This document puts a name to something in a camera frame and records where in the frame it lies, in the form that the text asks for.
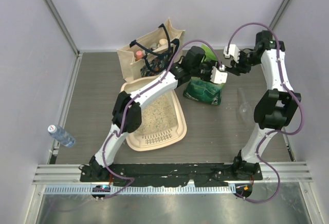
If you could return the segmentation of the pink capped bottle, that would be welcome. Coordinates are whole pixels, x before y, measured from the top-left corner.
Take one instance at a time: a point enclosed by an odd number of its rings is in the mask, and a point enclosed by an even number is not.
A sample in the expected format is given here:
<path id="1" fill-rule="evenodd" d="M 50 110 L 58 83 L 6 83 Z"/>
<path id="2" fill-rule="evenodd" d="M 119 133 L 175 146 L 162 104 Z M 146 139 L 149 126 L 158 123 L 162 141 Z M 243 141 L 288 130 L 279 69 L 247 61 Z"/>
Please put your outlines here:
<path id="1" fill-rule="evenodd" d="M 144 56 L 143 51 L 141 51 L 141 50 L 136 51 L 136 54 L 135 54 L 135 61 L 139 61 L 140 59 L 143 58 L 143 56 Z"/>

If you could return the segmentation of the beige canvas tote bag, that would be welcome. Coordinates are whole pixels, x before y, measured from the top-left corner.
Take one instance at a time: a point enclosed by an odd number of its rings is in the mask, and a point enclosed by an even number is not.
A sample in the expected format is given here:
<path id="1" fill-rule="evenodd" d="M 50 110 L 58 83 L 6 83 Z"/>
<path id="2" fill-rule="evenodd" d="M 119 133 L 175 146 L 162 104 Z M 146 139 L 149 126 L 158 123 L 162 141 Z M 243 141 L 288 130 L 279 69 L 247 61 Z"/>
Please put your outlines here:
<path id="1" fill-rule="evenodd" d="M 123 79 L 127 82 L 160 74 L 166 70 L 177 50 L 184 42 L 185 31 L 175 29 L 170 19 L 160 24 L 154 31 L 131 41 L 117 50 Z M 167 39 L 168 44 L 158 47 L 160 39 Z M 144 56 L 135 61 L 136 51 L 141 50 Z"/>

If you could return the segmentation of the cream plastic litter box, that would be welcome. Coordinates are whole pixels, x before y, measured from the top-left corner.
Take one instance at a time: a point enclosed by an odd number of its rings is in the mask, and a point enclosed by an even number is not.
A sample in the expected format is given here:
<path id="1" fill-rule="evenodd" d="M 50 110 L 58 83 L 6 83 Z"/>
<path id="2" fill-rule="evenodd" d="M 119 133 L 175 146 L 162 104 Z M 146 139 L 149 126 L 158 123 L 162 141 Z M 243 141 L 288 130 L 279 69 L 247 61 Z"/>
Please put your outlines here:
<path id="1" fill-rule="evenodd" d="M 187 133 L 184 113 L 174 90 L 142 109 L 142 124 L 126 137 L 128 146 L 139 152 L 151 151 L 182 140 Z"/>

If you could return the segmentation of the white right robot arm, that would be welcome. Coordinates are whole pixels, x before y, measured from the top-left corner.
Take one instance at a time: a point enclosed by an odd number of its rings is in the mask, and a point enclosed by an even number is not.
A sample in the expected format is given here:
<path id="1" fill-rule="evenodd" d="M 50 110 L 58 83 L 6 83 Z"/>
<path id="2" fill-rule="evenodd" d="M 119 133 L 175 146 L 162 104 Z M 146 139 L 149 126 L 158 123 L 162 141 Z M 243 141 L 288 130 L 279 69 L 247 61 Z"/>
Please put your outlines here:
<path id="1" fill-rule="evenodd" d="M 301 103 L 301 94 L 294 92 L 287 76 L 284 42 L 269 30 L 256 34 L 255 47 L 250 52 L 229 43 L 224 48 L 224 57 L 231 59 L 227 72 L 236 76 L 260 65 L 267 86 L 254 109 L 255 128 L 231 166 L 234 178 L 245 180 L 258 173 L 261 155 L 272 137 L 290 124 Z"/>

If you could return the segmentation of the green litter bag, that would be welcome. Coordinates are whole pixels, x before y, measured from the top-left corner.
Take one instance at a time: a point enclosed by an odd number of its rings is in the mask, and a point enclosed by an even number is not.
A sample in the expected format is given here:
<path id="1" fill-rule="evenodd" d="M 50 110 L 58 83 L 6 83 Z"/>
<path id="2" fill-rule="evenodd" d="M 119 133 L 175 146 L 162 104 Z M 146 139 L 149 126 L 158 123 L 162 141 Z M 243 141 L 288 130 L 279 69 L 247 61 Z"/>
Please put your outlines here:
<path id="1" fill-rule="evenodd" d="M 211 74 L 212 67 L 219 66 L 217 57 L 205 44 L 201 44 L 200 48 L 205 52 L 201 63 L 206 70 L 210 70 Z M 189 100 L 205 104 L 220 105 L 224 84 L 214 84 L 205 79 L 205 77 L 192 77 L 183 91 L 183 96 Z"/>

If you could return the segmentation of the beige capped bottle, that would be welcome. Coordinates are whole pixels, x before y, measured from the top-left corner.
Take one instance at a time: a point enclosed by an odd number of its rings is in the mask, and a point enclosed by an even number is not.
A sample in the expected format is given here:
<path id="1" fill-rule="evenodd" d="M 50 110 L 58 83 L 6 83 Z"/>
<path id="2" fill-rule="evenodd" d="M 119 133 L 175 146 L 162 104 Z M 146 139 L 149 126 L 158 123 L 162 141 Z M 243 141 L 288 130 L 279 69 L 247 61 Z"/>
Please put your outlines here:
<path id="1" fill-rule="evenodd" d="M 165 46 L 167 44 L 168 44 L 168 40 L 167 39 L 160 39 L 159 40 L 158 47 Z"/>

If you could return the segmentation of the clear plastic scoop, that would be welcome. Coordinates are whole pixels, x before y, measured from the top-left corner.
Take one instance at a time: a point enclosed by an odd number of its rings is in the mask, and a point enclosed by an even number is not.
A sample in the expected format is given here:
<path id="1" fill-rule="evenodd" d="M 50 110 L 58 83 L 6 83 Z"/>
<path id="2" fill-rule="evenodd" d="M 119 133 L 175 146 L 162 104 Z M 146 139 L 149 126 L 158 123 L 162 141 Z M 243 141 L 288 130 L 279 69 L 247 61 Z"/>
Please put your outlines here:
<path id="1" fill-rule="evenodd" d="M 239 101 L 239 114 L 246 125 L 253 123 L 253 109 L 247 101 L 245 92 L 242 88 L 237 89 L 237 97 Z"/>

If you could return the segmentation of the clear water bottle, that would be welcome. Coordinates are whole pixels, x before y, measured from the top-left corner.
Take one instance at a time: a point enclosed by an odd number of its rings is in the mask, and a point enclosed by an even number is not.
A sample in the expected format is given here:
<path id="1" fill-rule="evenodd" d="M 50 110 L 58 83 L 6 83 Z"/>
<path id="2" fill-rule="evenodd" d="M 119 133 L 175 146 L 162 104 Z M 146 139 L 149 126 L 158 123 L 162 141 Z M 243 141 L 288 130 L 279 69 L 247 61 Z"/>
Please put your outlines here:
<path id="1" fill-rule="evenodd" d="M 58 125 L 50 125 L 47 130 L 49 135 L 57 140 L 61 145 L 65 147 L 72 147 L 74 145 L 75 138 L 64 128 Z"/>

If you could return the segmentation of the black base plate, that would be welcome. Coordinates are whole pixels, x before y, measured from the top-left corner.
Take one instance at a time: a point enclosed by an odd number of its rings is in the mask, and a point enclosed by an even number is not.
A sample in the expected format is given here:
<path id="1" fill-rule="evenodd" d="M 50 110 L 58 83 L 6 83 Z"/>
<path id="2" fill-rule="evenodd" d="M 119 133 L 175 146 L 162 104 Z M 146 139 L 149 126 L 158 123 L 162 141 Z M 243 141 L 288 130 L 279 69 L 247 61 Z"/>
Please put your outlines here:
<path id="1" fill-rule="evenodd" d="M 125 186 L 134 178 L 133 187 L 175 188 L 186 186 L 190 180 L 196 187 L 226 186 L 228 181 L 262 180 L 258 163 L 243 162 L 240 165 L 224 163 L 168 163 L 168 164 L 112 164 L 109 168 L 92 171 L 90 165 L 79 166 L 81 182 L 111 182 L 114 186 Z"/>

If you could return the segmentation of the cat litter pile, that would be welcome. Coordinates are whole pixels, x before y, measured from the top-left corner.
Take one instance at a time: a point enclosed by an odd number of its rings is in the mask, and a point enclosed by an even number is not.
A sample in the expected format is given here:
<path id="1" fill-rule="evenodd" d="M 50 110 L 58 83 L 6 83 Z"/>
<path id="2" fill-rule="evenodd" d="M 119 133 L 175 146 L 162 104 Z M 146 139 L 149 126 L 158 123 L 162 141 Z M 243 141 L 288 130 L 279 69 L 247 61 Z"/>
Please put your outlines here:
<path id="1" fill-rule="evenodd" d="M 163 132 L 177 124 L 175 110 L 166 95 L 150 103 L 141 114 L 142 124 L 135 131 L 137 136 Z"/>

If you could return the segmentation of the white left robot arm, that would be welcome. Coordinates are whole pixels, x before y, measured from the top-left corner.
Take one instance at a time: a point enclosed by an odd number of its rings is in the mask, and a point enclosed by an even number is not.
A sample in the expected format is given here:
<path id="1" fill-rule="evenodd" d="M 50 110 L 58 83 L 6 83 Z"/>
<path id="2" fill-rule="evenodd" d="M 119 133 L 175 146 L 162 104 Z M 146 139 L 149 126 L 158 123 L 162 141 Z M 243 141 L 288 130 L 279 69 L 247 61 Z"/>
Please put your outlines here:
<path id="1" fill-rule="evenodd" d="M 105 182 L 111 173 L 109 165 L 128 134 L 135 132 L 142 124 L 142 110 L 165 93 L 176 89 L 192 77 L 203 78 L 206 82 L 226 82 L 227 73 L 221 61 L 202 63 L 205 55 L 201 47 L 193 46 L 178 62 L 176 55 L 168 68 L 146 86 L 132 92 L 122 91 L 116 100 L 109 133 L 98 152 L 89 161 L 91 175 L 98 182 Z"/>

